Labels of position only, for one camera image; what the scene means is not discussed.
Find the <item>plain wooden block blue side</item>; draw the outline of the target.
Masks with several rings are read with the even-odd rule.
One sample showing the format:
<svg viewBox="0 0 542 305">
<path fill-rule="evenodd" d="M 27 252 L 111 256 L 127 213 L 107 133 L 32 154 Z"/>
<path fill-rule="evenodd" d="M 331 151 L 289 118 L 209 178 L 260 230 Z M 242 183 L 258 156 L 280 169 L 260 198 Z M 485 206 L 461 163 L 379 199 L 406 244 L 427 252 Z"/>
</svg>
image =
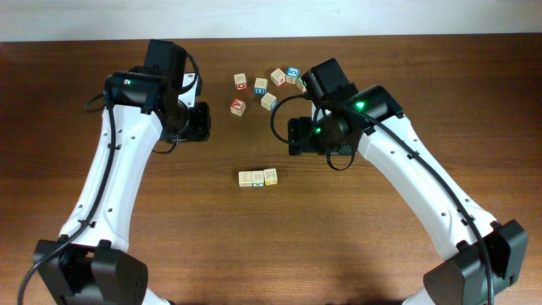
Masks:
<svg viewBox="0 0 542 305">
<path fill-rule="evenodd" d="M 272 111 L 278 104 L 278 99 L 275 95 L 266 92 L 261 98 L 261 106 L 268 111 Z"/>
</svg>

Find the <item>wooden block yellow side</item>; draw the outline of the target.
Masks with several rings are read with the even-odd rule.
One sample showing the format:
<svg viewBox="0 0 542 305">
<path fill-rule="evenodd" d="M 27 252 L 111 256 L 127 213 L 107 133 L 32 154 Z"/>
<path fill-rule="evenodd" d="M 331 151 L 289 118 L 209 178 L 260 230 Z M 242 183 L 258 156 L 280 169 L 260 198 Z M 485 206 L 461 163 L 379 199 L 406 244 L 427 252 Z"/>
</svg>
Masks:
<svg viewBox="0 0 542 305">
<path fill-rule="evenodd" d="M 275 168 L 265 169 L 264 173 L 264 183 L 266 186 L 276 185 L 278 183 L 277 170 Z"/>
</svg>

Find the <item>wooden block green R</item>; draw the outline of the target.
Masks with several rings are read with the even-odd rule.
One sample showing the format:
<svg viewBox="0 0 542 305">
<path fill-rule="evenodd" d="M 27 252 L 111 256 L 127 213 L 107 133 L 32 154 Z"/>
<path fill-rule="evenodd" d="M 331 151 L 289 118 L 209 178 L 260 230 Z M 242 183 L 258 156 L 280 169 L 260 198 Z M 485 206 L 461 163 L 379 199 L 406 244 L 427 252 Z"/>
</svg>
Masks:
<svg viewBox="0 0 542 305">
<path fill-rule="evenodd" d="M 306 91 L 307 91 L 305 82 L 302 80 L 301 77 L 298 77 L 298 78 L 296 79 L 296 87 L 297 87 L 301 92 L 306 92 Z"/>
</svg>

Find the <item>wooden block red G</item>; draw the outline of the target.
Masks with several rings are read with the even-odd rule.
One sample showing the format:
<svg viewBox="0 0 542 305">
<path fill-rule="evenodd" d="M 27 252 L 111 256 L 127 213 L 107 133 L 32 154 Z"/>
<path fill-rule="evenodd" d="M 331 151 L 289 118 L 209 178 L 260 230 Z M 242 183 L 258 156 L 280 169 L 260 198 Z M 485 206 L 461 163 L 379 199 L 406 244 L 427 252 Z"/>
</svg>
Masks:
<svg viewBox="0 0 542 305">
<path fill-rule="evenodd" d="M 235 89 L 242 91 L 247 88 L 247 80 L 245 73 L 234 74 Z"/>
</svg>

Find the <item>wooden block red print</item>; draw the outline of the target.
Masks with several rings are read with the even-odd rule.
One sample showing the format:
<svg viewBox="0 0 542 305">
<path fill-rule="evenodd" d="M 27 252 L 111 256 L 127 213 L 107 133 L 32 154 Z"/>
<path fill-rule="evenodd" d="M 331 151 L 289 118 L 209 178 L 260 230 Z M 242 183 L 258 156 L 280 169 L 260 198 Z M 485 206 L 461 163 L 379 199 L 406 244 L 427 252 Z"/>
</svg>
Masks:
<svg viewBox="0 0 542 305">
<path fill-rule="evenodd" d="M 277 68 L 270 74 L 270 79 L 277 87 L 281 87 L 285 83 L 286 74 Z"/>
</svg>

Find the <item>wooden block green V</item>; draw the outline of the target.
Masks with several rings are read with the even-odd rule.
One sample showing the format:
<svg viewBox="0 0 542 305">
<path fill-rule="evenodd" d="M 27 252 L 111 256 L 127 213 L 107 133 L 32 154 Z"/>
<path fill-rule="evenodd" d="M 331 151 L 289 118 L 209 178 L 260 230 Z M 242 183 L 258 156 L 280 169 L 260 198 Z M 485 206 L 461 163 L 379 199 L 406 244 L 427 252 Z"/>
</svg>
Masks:
<svg viewBox="0 0 542 305">
<path fill-rule="evenodd" d="M 263 170 L 255 170 L 251 172 L 252 186 L 262 187 L 265 186 L 265 174 Z"/>
</svg>

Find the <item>wooden block blue S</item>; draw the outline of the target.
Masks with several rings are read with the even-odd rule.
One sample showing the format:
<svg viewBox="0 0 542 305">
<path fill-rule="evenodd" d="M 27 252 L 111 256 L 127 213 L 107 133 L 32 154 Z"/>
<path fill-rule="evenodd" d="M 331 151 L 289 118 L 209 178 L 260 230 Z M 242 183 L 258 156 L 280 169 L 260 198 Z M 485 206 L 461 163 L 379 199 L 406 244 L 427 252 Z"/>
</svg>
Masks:
<svg viewBox="0 0 542 305">
<path fill-rule="evenodd" d="M 301 70 L 297 67 L 289 67 L 286 71 L 286 82 L 290 84 L 296 84 Z"/>
</svg>

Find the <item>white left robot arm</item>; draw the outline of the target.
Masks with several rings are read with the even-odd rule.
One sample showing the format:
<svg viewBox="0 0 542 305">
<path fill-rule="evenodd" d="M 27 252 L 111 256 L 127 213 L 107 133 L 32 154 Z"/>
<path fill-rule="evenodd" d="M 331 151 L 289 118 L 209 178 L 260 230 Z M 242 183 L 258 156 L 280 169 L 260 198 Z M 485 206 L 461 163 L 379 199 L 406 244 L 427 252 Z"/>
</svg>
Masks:
<svg viewBox="0 0 542 305">
<path fill-rule="evenodd" d="M 130 221 L 147 160 L 160 141 L 207 141 L 210 108 L 196 97 L 195 59 L 174 42 L 151 40 L 145 62 L 105 81 L 100 140 L 80 198 L 55 241 L 40 240 L 19 287 L 39 274 L 57 304 L 166 304 L 148 268 L 128 254 Z"/>
</svg>

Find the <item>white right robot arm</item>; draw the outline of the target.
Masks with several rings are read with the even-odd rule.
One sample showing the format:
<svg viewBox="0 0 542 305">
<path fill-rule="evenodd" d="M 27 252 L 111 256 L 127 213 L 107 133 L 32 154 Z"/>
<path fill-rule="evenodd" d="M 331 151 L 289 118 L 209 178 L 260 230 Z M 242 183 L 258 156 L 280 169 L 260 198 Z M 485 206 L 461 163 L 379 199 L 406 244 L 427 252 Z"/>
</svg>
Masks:
<svg viewBox="0 0 542 305">
<path fill-rule="evenodd" d="M 423 277 L 406 304 L 492 304 L 520 275 L 528 234 L 480 207 L 420 141 L 402 106 L 382 86 L 364 91 L 331 58 L 300 79 L 312 102 L 291 119 L 290 154 L 359 153 L 399 192 L 443 262 Z"/>
</svg>

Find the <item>wooden block red bottom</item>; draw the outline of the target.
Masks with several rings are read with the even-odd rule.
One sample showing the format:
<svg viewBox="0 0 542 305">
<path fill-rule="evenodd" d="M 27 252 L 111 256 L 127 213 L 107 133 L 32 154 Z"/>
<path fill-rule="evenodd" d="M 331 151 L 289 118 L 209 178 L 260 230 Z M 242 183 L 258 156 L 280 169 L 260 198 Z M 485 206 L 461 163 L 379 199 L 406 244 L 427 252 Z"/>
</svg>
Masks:
<svg viewBox="0 0 542 305">
<path fill-rule="evenodd" d="M 239 182 L 240 187 L 251 187 L 252 186 L 252 172 L 240 171 L 238 173 L 238 182 Z"/>
</svg>

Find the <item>wooden block red V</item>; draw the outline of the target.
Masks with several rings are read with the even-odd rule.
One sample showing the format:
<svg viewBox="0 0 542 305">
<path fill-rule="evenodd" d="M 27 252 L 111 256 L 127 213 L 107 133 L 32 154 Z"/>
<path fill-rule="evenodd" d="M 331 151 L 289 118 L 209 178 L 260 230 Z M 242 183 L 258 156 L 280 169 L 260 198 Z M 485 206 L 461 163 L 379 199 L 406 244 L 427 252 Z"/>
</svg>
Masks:
<svg viewBox="0 0 542 305">
<path fill-rule="evenodd" d="M 232 114 L 235 114 L 237 116 L 242 116 L 246 110 L 246 102 L 239 99 L 234 98 L 230 104 L 230 112 Z"/>
</svg>

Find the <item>wooden block blue letters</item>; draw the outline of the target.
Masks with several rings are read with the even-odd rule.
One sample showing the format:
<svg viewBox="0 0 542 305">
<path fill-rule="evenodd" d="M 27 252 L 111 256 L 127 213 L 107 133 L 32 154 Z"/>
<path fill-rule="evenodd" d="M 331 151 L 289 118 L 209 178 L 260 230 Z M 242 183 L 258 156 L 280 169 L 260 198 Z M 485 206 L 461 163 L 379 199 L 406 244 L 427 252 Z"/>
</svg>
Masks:
<svg viewBox="0 0 542 305">
<path fill-rule="evenodd" d="M 268 80 L 266 78 L 257 77 L 254 82 L 254 93 L 263 96 L 267 92 Z"/>
</svg>

